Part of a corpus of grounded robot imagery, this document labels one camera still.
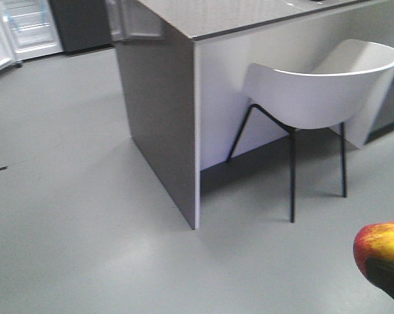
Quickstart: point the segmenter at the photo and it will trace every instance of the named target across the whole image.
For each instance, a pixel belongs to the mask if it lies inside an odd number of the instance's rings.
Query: gray countertop
[[[371,0],[140,0],[195,41]]]

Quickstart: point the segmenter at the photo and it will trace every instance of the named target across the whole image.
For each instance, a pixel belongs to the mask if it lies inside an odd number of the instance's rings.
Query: kitchen island
[[[116,44],[132,137],[193,229],[200,171],[225,161],[248,99],[247,66],[309,71],[340,41],[394,47],[394,0],[140,0],[130,38]],[[361,147],[394,71],[347,122]],[[236,153],[285,136],[254,115]]]

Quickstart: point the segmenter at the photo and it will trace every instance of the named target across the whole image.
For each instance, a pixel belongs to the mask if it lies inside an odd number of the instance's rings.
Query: black metal chair leg
[[[296,142],[295,132],[290,133],[290,222],[295,222],[296,194]]]
[[[232,155],[233,155],[233,153],[234,153],[234,151],[235,151],[236,145],[238,144],[239,138],[241,137],[241,134],[242,134],[242,132],[243,132],[243,129],[245,128],[245,125],[247,124],[249,115],[251,114],[251,110],[252,110],[252,108],[254,108],[254,107],[255,107],[255,104],[252,104],[252,105],[250,105],[250,106],[248,107],[248,110],[247,110],[247,112],[245,113],[245,118],[243,118],[242,123],[241,123],[241,126],[239,127],[239,130],[238,130],[238,133],[237,133],[236,136],[235,136],[234,143],[233,143],[233,145],[232,145],[232,148],[231,148],[230,151],[229,151],[228,158],[226,159],[226,162],[229,162],[230,159],[232,158]]]
[[[345,124],[340,123],[340,150],[341,150],[341,174],[342,196],[347,197],[347,165],[346,165],[346,130]]]

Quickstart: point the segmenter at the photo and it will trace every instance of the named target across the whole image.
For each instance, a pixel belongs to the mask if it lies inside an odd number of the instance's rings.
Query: floor
[[[352,257],[394,220],[394,132],[348,145],[297,134],[202,173],[192,231],[130,139],[112,49],[0,73],[0,314],[391,313]]]

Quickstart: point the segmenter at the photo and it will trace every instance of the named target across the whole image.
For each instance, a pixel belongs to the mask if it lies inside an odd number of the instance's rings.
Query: white chair
[[[243,92],[249,106],[226,161],[230,161],[252,109],[287,131],[291,139],[291,214],[295,221],[295,131],[340,125],[342,194],[347,197],[344,122],[357,113],[374,82],[394,67],[394,48],[347,39],[311,72],[294,73],[252,63]]]

